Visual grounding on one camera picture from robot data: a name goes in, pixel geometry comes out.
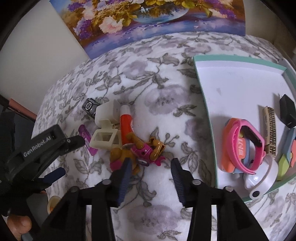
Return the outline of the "person's hand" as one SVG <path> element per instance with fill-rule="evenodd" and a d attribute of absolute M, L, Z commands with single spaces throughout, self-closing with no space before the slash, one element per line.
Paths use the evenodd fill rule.
<path fill-rule="evenodd" d="M 10 215 L 7 225 L 14 236 L 23 235 L 32 228 L 31 219 L 28 216 Z"/>

